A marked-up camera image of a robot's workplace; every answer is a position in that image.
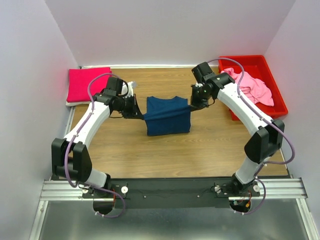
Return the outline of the navy blue printed t-shirt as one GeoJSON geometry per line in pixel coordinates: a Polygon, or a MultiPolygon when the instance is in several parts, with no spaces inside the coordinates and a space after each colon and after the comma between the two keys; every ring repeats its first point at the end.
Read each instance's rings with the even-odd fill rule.
{"type": "Polygon", "coordinates": [[[191,108],[186,98],[175,96],[162,99],[149,96],[143,116],[149,137],[190,132],[191,108]]]}

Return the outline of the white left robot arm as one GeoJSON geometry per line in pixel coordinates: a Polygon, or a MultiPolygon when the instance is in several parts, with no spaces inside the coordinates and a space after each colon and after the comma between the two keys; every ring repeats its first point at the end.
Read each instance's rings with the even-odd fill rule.
{"type": "Polygon", "coordinates": [[[125,119],[143,119],[137,97],[97,94],[77,125],[63,138],[51,144],[52,173],[66,178],[72,187],[84,184],[93,188],[101,198],[112,192],[111,176],[93,168],[89,146],[102,123],[112,112],[121,113],[125,119]]]}

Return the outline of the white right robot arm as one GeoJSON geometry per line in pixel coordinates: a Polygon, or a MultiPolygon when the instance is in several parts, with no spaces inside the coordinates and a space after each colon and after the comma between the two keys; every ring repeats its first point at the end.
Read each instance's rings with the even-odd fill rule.
{"type": "Polygon", "coordinates": [[[191,85],[192,111],[208,107],[209,98],[219,100],[239,118],[250,134],[244,146],[244,162],[225,188],[227,192],[241,196],[247,192],[267,160],[281,148],[283,137],[279,131],[283,131],[285,125],[255,106],[227,73],[210,73],[195,79],[196,84],[191,85]]]}

